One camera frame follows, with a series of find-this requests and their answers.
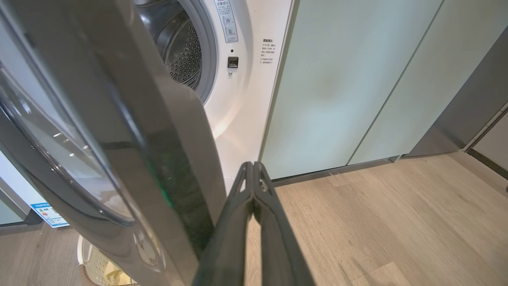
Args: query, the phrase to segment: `laundry basket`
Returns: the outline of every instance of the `laundry basket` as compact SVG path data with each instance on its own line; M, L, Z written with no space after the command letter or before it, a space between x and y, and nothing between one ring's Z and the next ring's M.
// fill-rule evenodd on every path
M139 286L82 236L78 239L78 262L79 274L85 286Z

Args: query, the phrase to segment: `washing machine door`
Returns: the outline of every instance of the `washing machine door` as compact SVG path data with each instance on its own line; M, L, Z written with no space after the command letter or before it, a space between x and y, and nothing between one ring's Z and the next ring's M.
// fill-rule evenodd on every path
M136 7L0 0L0 23L2 151L136 282L190 284L224 181L202 100Z

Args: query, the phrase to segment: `cabinet door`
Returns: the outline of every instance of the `cabinet door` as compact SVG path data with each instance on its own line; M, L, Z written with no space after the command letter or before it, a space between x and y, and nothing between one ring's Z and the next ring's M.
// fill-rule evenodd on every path
M347 164L440 4L295 3L262 154L272 178Z
M507 1L445 0L350 164L409 153L507 24Z

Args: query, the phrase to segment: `washing machine drum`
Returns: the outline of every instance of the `washing machine drum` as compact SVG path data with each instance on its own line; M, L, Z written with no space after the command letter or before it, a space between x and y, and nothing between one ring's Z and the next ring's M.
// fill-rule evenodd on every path
M198 35L176 0L134 0L171 77L196 89L201 78L202 55Z

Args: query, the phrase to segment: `laminate flooring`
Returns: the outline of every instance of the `laminate flooring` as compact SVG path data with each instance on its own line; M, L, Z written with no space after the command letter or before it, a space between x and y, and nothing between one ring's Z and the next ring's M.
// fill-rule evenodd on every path
M467 154L286 185L277 194L318 285L507 285L508 181ZM77 233L0 232L1 285L81 285ZM261 285L251 220L246 285Z

